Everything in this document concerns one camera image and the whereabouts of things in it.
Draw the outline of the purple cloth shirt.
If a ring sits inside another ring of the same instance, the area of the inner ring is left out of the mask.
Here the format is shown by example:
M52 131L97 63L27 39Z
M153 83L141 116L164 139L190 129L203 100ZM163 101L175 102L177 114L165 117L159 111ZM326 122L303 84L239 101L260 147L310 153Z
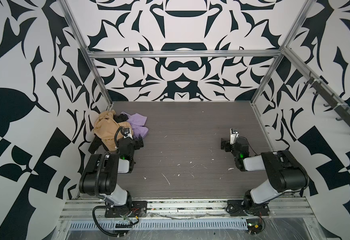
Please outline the purple cloth shirt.
M126 112L122 112L128 117L127 122L130 123L134 138L142 137L143 139L147 136L149 129L145 126L147 117L143 116L139 113L128 114Z

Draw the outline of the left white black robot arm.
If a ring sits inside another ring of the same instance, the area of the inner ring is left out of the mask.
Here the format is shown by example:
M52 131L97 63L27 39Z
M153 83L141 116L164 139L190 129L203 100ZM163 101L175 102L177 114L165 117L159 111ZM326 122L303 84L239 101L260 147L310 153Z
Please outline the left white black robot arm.
M123 138L118 141L116 152L96 151L103 145L98 137L89 147L91 156L79 181L79 192L95 196L114 208L132 208L132 199L128 191L117 184L118 174L130 174L135 161L134 152L144 147L143 138Z

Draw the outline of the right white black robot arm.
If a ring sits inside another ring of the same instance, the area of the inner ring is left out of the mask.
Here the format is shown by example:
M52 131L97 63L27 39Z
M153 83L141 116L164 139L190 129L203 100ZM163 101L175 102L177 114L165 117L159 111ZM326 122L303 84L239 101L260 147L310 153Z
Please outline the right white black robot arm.
M284 193L297 193L308 187L308 174L290 151L263 152L251 157L249 148L249 142L241 136L221 139L221 150L233 155L237 169L241 172L265 171L267 174L267 180L246 192L243 210L264 206Z

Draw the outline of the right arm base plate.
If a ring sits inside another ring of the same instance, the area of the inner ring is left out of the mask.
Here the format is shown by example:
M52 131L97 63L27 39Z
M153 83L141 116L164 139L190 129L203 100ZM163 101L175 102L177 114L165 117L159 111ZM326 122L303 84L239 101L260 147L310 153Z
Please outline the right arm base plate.
M268 216L270 211L268 203L258 205L253 203L245 203L245 200L228 200L225 210L231 217L263 217Z

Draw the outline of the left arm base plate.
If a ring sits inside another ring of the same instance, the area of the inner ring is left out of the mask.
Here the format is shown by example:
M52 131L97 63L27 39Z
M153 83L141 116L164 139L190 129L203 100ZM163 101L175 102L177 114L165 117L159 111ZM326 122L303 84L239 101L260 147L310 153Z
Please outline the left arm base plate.
M118 218L122 216L135 217L146 213L147 201L132 201L123 206L107 207L105 211L106 218Z

